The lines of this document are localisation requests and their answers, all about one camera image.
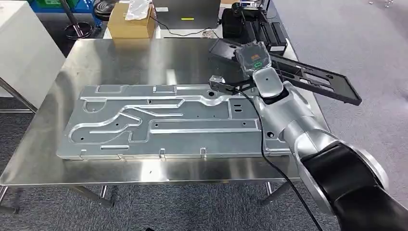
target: silver robot arm segment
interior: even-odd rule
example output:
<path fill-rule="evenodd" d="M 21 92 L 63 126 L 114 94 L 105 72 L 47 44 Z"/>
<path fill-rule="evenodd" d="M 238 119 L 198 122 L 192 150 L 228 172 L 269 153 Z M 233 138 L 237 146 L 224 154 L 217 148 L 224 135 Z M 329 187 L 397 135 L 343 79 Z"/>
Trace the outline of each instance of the silver robot arm segment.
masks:
<path fill-rule="evenodd" d="M 270 125 L 272 132 L 289 145 L 301 180 L 323 212 L 334 214 L 324 190 L 320 188 L 303 162 L 334 144 L 341 143 L 355 150 L 381 186 L 385 190 L 388 189 L 387 175 L 378 162 L 365 150 L 345 144 L 324 129 L 310 110 L 306 99 L 291 83 L 282 83 L 274 68 L 254 72 L 253 80 L 255 85 L 259 86 L 260 96 L 254 97 L 257 110 L 263 121 Z"/>

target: black stand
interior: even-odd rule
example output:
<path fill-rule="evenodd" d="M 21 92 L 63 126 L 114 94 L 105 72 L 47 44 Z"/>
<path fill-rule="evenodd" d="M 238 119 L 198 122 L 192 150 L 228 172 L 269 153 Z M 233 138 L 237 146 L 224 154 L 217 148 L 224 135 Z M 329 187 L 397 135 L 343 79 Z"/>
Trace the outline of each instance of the black stand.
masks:
<path fill-rule="evenodd" d="M 64 29 L 66 37 L 69 39 L 83 39 L 91 35 L 92 26 L 86 22 L 78 23 L 77 19 L 74 17 L 74 14 L 71 12 L 71 8 L 69 8 L 66 0 L 60 0 L 60 3 L 66 16 L 68 16 L 68 19 L 71 22 L 71 25 L 67 26 Z"/>
<path fill-rule="evenodd" d="M 106 186 L 102 187 L 101 193 L 99 195 L 95 194 L 94 192 L 83 186 L 69 186 L 69 188 L 77 192 L 78 194 L 97 202 L 98 204 L 104 207 L 110 208 L 114 206 L 112 201 L 105 199 Z"/>
<path fill-rule="evenodd" d="M 7 188 L 6 186 L 1 186 L 0 188 L 0 204 L 7 192 Z M 6 214 L 17 214 L 18 213 L 18 208 L 11 208 L 11 207 L 6 207 L 6 206 L 2 206 L 0 205 L 0 213 L 6 213 Z"/>
<path fill-rule="evenodd" d="M 280 195 L 287 192 L 290 188 L 291 188 L 291 185 L 288 182 L 285 182 L 277 190 L 270 192 L 269 196 L 265 198 L 263 201 L 261 201 L 261 205 L 269 205 L 270 203 L 272 203 L 272 201 L 274 201 Z"/>

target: metal pole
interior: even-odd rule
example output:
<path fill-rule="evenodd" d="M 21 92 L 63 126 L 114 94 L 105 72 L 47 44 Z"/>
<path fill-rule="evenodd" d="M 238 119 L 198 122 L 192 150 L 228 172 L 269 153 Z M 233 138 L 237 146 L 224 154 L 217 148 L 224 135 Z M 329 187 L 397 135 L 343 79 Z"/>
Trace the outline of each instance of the metal pole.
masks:
<path fill-rule="evenodd" d="M 278 198 L 280 195 L 284 194 L 291 188 L 291 185 L 288 182 L 285 182 L 283 185 L 281 185 L 277 190 L 272 192 L 267 198 L 265 198 L 263 201 L 261 201 L 261 205 L 268 205 L 272 201 L 274 201 L 276 198 Z"/>
<path fill-rule="evenodd" d="M 71 8 L 69 7 L 68 3 L 66 2 L 66 0 L 60 0 L 61 6 L 63 7 L 63 10 L 66 14 L 66 16 L 68 16 L 69 21 L 72 23 L 74 30 L 76 32 L 76 35 L 78 35 L 78 37 L 82 37 L 84 36 L 84 33 L 82 32 L 81 28 L 78 25 L 78 21 L 75 18 L 74 14 L 71 11 Z"/>
<path fill-rule="evenodd" d="M 30 103 L 24 96 L 22 96 L 18 91 L 16 91 L 10 84 L 8 84 L 4 79 L 0 77 L 0 86 L 3 87 L 10 95 L 22 102 L 26 107 L 28 107 L 33 113 L 37 112 L 37 108 Z"/>
<path fill-rule="evenodd" d="M 113 203 L 109 200 L 106 200 L 99 195 L 95 194 L 91 190 L 83 187 L 83 186 L 69 186 L 70 189 L 74 190 L 75 192 L 79 193 L 80 195 L 87 197 L 104 207 L 112 207 Z"/>

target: aluminum plate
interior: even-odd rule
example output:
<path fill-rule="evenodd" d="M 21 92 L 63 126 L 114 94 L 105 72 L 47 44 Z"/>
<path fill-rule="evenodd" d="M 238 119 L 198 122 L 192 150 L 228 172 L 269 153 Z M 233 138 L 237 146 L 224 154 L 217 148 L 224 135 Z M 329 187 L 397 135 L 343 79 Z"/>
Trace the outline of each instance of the aluminum plate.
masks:
<path fill-rule="evenodd" d="M 248 90 L 256 95 L 256 90 Z M 266 155 L 289 154 L 265 124 Z M 86 86 L 57 151 L 63 159 L 259 157 L 259 121 L 241 95 L 208 85 Z"/>

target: gray carpet floor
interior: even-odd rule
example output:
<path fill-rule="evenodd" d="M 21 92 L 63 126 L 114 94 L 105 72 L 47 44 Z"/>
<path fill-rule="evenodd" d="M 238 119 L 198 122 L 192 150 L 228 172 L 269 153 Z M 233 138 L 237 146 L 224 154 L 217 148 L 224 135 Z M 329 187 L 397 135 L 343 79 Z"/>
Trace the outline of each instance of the gray carpet floor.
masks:
<path fill-rule="evenodd" d="M 407 205 L 406 3 L 396 0 L 388 9 L 382 1 L 369 5 L 364 0 L 275 4 L 299 59 L 345 74 L 355 85 L 361 107 L 318 96 L 323 113 L 335 134 L 380 161 L 389 173 L 391 194 Z M 64 53 L 69 50 L 65 42 L 56 41 Z M 14 103 L 0 101 L 17 107 Z M 0 171 L 31 118 L 0 114 Z M 337 220 L 321 214 L 303 185 L 296 185 L 324 230 L 339 230 Z M 316 230 L 292 191 L 260 206 L 263 184 L 110 186 L 108 192 L 115 201 L 111 209 L 64 188 L 11 189 L 4 204 L 18 205 L 21 212 L 0 215 L 0 230 Z"/>

